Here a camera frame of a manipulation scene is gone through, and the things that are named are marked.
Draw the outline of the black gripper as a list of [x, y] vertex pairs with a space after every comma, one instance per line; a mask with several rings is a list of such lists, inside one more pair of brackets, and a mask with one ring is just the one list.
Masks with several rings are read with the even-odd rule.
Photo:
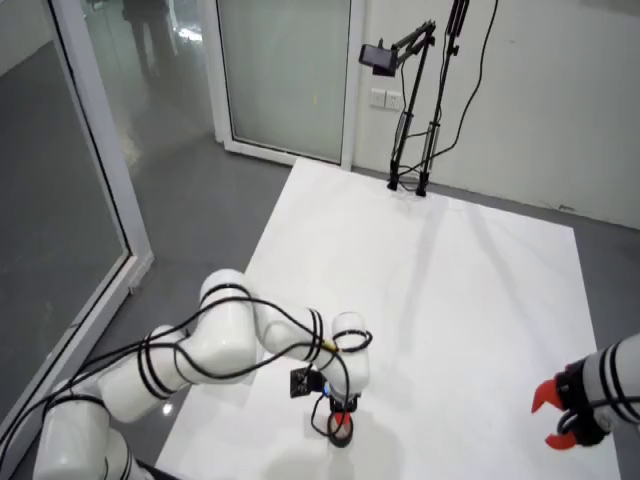
[[609, 407], [612, 399], [606, 362], [580, 360], [536, 388], [531, 413], [545, 404], [565, 412], [556, 433], [545, 438], [550, 448], [565, 451], [575, 446], [595, 446], [615, 424]]
[[347, 399], [343, 399], [334, 395], [329, 395], [330, 410], [335, 417], [334, 424], [336, 426], [348, 425], [351, 420], [351, 413], [355, 412], [358, 408], [358, 399], [360, 394], [349, 396]]

